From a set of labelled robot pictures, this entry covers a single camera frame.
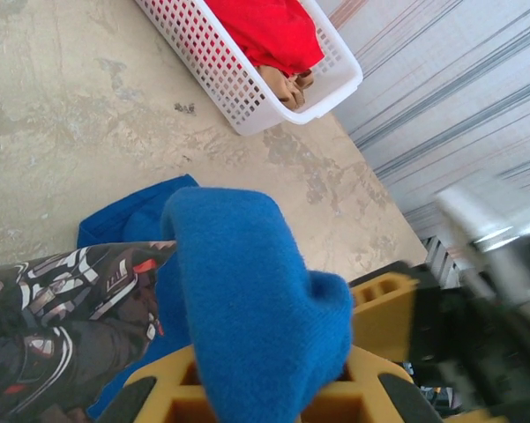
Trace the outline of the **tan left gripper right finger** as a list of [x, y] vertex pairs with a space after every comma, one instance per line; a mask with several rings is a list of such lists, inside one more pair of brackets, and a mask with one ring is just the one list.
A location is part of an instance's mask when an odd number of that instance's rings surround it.
[[343, 373], [299, 416], [301, 422], [439, 422], [402, 367], [353, 346]]

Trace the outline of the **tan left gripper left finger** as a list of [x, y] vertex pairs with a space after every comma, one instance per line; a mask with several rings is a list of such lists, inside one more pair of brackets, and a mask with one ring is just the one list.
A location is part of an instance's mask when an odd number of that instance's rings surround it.
[[97, 419], [107, 423], [216, 422], [191, 345], [135, 371]]

